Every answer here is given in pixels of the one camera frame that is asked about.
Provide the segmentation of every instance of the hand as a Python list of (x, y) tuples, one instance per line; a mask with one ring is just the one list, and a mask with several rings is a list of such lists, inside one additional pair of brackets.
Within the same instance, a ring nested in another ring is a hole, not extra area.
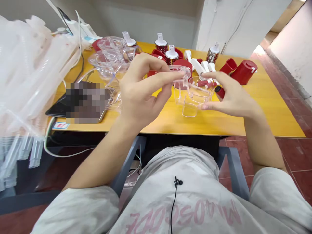
[[(143, 79), (150, 70), (158, 73)], [(171, 96), (173, 81), (182, 79), (184, 74), (183, 71), (170, 71), (166, 62), (149, 54), (136, 55), (120, 81), (120, 118), (140, 132), (157, 118)], [(162, 90), (157, 97), (152, 96), (160, 88)]]
[(247, 118), (263, 113), (258, 103), (249, 96), (240, 83), (230, 76), (220, 71), (207, 72), (202, 76), (216, 79), (225, 91), (223, 100), (216, 93), (221, 102), (206, 102), (202, 106), (203, 110), (216, 110), (228, 115)]

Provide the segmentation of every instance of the lapel microphone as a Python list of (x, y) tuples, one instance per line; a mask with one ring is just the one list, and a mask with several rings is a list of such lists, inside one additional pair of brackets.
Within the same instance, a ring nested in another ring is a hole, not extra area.
[[(178, 185), (182, 185), (183, 184), (183, 181), (182, 180), (178, 180), (177, 178), (176, 178), (176, 176), (175, 176), (175, 181), (174, 181), (174, 183), (175, 183), (175, 189), (177, 190), (177, 186)], [(174, 204), (175, 204), (175, 201), (176, 200), (173, 200), (173, 204), (172, 204), (172, 208), (171, 208), (171, 215), (170, 215), (170, 230), (171, 230), (171, 234), (172, 234), (172, 211), (173, 211), (173, 206), (174, 206)]]

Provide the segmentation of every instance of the red tile floor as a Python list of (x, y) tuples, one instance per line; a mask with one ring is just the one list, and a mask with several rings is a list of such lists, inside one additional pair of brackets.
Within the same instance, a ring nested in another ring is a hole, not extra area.
[[(285, 160), (286, 168), (290, 176), (294, 179), (299, 191), (304, 198), (312, 205), (312, 111), (308, 107), (294, 86), (287, 80), (283, 73), (273, 64), (269, 56), (264, 50), (258, 46), (254, 53), (251, 55), (252, 59), (258, 59), (261, 61), (271, 80), (275, 84), (277, 90), (285, 100), (287, 106), (295, 116), (302, 130), (307, 138), (305, 139), (285, 139), (278, 138), (278, 144), (282, 150)], [(252, 163), (249, 158), (247, 150), (246, 137), (235, 136), (228, 137), (220, 141), (220, 146), (237, 147), (242, 167), (246, 176), (247, 184), (250, 187), (254, 171)], [(81, 154), (72, 158), (57, 158), (50, 168), (51, 176), (44, 178), (44, 183), (38, 185), (38, 190), (46, 191), (51, 189), (61, 190), (72, 173), (78, 167), (78, 165), (88, 156), (88, 154)], [(73, 170), (69, 170), (67, 165), (73, 164)], [(132, 186), (137, 180), (137, 173), (134, 173), (128, 178), (126, 182), (126, 188), (121, 195), (120, 207), (130, 194)], [(230, 191), (231, 179), (228, 168), (228, 161), (225, 159), (221, 169), (219, 181)], [(46, 205), (34, 207), (31, 209), (23, 210), (20, 212), (14, 212), (8, 215), (0, 216), (0, 227), (6, 234), (26, 234), (29, 233), (37, 221), (38, 217), (46, 208)]]

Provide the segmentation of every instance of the person's right hand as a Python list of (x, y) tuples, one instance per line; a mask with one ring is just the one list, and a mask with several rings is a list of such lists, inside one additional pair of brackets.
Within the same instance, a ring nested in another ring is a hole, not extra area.
[(219, 100), (222, 100), (221, 102), (206, 102), (202, 106), (203, 110), (216, 110), (228, 115), (247, 118), (263, 113), (258, 103), (249, 96), (240, 83), (230, 76), (220, 71), (207, 72), (202, 76), (216, 79), (225, 91), (223, 100), (217, 95)]

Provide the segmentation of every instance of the person's left hand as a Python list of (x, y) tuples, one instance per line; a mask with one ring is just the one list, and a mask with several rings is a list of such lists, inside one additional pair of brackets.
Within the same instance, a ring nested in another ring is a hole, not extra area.
[[(150, 70), (158, 73), (143, 79)], [(170, 71), (166, 62), (149, 54), (136, 55), (120, 81), (120, 119), (140, 132), (157, 118), (171, 96), (173, 81), (182, 79), (184, 74), (184, 71)], [(160, 88), (162, 90), (157, 97), (152, 96)]]

